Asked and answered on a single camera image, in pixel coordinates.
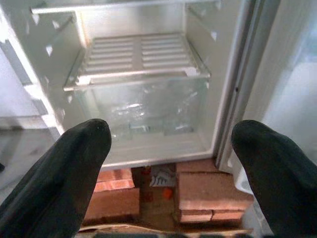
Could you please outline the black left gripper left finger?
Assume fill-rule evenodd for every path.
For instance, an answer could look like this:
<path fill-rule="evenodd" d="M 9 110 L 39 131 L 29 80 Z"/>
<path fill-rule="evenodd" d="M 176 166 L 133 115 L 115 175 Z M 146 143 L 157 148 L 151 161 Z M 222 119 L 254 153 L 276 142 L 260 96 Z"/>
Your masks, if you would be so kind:
<path fill-rule="evenodd" d="M 110 148 L 110 128 L 103 119 L 67 130 L 1 204 L 1 237 L 74 237 Z"/>

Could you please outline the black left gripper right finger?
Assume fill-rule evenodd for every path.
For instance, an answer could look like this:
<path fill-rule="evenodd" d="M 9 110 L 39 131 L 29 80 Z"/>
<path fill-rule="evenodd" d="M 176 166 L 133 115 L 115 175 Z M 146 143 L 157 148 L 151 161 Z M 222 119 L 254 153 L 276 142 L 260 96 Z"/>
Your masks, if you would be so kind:
<path fill-rule="evenodd" d="M 273 233 L 317 236 L 317 167 L 289 137 L 256 120 L 238 122 L 231 145 Z"/>

